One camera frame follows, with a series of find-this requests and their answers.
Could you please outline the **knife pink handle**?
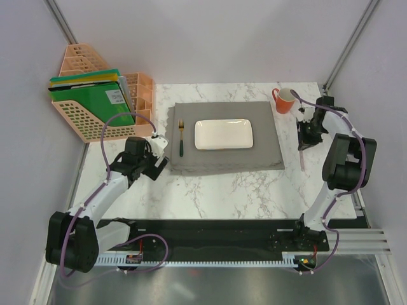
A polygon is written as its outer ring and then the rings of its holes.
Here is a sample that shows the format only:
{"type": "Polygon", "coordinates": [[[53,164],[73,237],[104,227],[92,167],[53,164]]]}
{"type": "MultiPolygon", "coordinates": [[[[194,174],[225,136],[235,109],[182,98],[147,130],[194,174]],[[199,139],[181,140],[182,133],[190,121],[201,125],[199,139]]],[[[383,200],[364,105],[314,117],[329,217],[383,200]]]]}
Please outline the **knife pink handle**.
{"type": "Polygon", "coordinates": [[[296,128],[297,128],[297,136],[298,136],[298,152],[299,152],[299,159],[300,159],[300,168],[302,172],[305,172],[305,164],[303,158],[303,151],[300,149],[301,146],[301,122],[296,120],[296,128]]]}

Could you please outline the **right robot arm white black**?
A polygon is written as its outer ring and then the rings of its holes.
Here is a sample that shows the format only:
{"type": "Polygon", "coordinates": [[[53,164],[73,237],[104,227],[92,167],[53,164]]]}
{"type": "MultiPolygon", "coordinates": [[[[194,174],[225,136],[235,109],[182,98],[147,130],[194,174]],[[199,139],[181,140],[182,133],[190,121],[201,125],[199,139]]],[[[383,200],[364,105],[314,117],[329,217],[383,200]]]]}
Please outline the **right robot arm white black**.
{"type": "Polygon", "coordinates": [[[328,224],[339,200],[364,187],[369,180],[377,143],[363,137],[352,125],[348,112],[324,95],[314,104],[310,121],[298,121],[298,150],[315,147],[328,134],[332,143],[322,166],[322,188],[312,206],[295,223],[291,242],[298,250],[324,249],[328,224]]]}

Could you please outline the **orange mug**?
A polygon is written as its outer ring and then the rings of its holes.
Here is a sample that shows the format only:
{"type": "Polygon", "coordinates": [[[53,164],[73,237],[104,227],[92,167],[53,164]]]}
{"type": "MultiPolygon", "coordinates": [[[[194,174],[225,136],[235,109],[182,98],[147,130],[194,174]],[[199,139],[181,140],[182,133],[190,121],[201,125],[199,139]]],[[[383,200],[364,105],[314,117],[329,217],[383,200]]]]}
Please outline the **orange mug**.
{"type": "Polygon", "coordinates": [[[276,110],[280,114],[288,113],[296,101],[290,88],[274,88],[272,90],[272,97],[275,102],[276,110]]]}

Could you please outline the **grey placemat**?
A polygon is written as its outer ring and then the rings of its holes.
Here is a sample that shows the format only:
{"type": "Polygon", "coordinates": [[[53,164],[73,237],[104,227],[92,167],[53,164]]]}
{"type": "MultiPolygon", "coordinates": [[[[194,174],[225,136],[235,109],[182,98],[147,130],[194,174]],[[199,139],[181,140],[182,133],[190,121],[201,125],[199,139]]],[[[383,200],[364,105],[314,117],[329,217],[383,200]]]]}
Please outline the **grey placemat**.
{"type": "Polygon", "coordinates": [[[189,175],[250,172],[285,169],[271,103],[194,102],[176,103],[167,111],[165,155],[173,170],[189,175]],[[178,121],[184,121],[184,156],[179,156],[178,121]],[[199,151],[195,147],[195,123],[208,119],[248,119],[252,124],[254,145],[250,149],[199,151]]]}

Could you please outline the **white rectangular plate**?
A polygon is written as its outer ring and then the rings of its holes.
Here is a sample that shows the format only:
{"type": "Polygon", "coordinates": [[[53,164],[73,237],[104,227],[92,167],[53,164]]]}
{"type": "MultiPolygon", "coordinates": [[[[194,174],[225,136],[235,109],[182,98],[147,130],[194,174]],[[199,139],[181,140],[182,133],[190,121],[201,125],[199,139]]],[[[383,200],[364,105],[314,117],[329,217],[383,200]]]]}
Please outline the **white rectangular plate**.
{"type": "Polygon", "coordinates": [[[201,151],[250,149],[254,145],[248,119],[208,119],[195,123],[195,147],[201,151]]]}

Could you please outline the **gold fork green handle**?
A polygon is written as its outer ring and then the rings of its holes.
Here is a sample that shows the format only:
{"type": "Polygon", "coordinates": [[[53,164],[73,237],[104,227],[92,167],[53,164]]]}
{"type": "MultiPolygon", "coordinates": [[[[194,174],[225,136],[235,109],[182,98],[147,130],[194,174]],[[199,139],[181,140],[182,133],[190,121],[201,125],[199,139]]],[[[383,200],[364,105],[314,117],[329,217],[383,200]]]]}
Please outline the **gold fork green handle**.
{"type": "Polygon", "coordinates": [[[180,132],[180,141],[179,141],[179,156],[184,156],[184,140],[183,140],[183,131],[184,131],[184,121],[179,119],[178,121],[178,129],[180,132]]]}

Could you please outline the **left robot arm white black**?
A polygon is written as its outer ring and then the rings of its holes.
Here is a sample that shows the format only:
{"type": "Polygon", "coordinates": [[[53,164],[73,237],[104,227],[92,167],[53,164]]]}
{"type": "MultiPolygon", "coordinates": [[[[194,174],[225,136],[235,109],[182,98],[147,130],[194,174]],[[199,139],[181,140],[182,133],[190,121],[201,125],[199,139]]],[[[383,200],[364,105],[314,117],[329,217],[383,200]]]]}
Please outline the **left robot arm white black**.
{"type": "Polygon", "coordinates": [[[67,212],[55,212],[48,223],[45,259],[48,263],[87,273],[100,254],[121,245],[132,250],[139,233],[123,220],[98,224],[110,206],[145,175],[156,180],[169,162],[163,135],[129,137],[125,148],[107,166],[107,176],[91,193],[67,212]]]}

